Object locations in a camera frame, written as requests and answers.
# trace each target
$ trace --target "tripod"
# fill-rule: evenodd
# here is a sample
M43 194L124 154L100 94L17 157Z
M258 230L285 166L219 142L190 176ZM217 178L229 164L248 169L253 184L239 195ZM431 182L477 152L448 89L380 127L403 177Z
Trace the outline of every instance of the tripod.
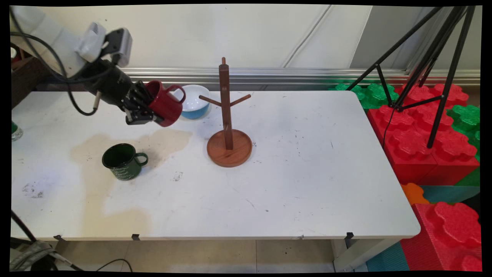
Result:
M422 25L424 25L432 16L434 16L442 7L435 7L432 9L421 21L419 21L410 31L408 31L395 45L393 45L386 53L381 56L372 66L369 67L355 82L353 82L347 90L351 90L354 88L360 81L362 81L369 73L371 73L374 69L377 70L379 78L381 80L381 85L383 86L384 93L386 94L386 98L388 100L388 106L396 109L398 112L402 112L405 109L419 106L422 104L427 104L433 101L439 100L439 106L437 108L437 114L434 119L434 124L432 125L432 131L430 132L429 141L427 143L427 148L432 148L434 144L435 136L437 134L437 128L439 127L439 122L441 121L442 113L444 112L444 107L446 105L446 100L449 96L449 90L451 88L451 83L453 82L453 78L455 76L456 67L458 66L458 61L460 60L460 55L463 50L464 42L466 40L466 35L468 34L468 30L470 29L471 19L473 17L473 12L475 11L475 6L455 6L451 10L450 14L444 21L441 29L437 33L436 37L432 41L431 45L425 52L421 61L418 63L417 67L411 74L408 82L401 92L400 96L395 102L392 102L390 93L388 88L386 87L386 81L384 80L383 72L381 70L381 62L383 62L391 53L393 53L400 45L402 45L409 37L411 37L417 30L419 30ZM449 67L448 76L446 78L446 83L444 85L444 90L442 95L423 100L417 103L413 103L410 105L403 106L403 101L405 97L408 95L410 90L413 88L414 84L420 79L419 87L422 87L427 79L432 67L435 64L435 61L439 57L444 45L448 41L451 33L453 32L456 24L460 21L460 19L466 15L463 23L463 27L461 28L460 37L458 38L458 43L456 45L456 49L453 55L453 59L451 61L451 65Z

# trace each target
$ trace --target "white table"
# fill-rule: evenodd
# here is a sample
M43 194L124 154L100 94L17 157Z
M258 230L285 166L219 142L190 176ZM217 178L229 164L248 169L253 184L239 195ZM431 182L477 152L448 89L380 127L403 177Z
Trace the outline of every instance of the white table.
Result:
M355 268L420 225L355 94L232 92L233 128L253 141L250 158L222 168L208 157L220 108L162 128L128 126L101 102L80 115L65 92L32 92L12 120L12 209L35 236L53 240L361 239L335 259ZM93 95L74 93L82 109ZM218 92L212 98L219 100ZM134 180L103 167L110 146L149 156ZM11 235L25 238L12 222Z

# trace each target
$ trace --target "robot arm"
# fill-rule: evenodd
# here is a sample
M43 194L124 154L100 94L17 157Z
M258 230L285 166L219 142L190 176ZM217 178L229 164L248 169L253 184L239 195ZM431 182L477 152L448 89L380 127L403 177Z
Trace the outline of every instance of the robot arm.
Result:
M116 105L126 113L126 123L129 125L145 124L150 121L159 124L164 120L161 115L148 107L154 96L149 93L143 82L133 83L130 77L115 66L125 67L129 62L132 38L126 28L107 34L102 25L93 22L84 36L78 38L37 7L11 6L11 8L22 32L50 45L62 61L70 81L81 80L84 87L96 95L95 107L99 98L108 104ZM20 32L12 17L10 31ZM61 73L60 65L51 52L41 43L29 40L40 58L52 70ZM11 41L35 56L22 37L12 36ZM102 59L107 55L110 56L110 61Z

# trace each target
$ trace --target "table leg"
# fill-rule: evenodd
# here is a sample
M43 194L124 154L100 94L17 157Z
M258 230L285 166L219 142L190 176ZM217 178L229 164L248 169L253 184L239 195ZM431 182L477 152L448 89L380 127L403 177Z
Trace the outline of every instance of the table leg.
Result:
M399 239L358 240L335 258L333 261L335 272L350 272L399 241Z

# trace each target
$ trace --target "wooden base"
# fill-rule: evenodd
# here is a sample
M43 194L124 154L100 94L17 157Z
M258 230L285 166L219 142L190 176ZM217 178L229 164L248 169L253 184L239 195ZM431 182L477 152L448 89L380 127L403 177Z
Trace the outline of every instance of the wooden base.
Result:
M207 143L207 152L212 161L221 167L232 168L244 163L253 150L251 139L239 130L232 130L234 149L225 149L224 131L215 133Z

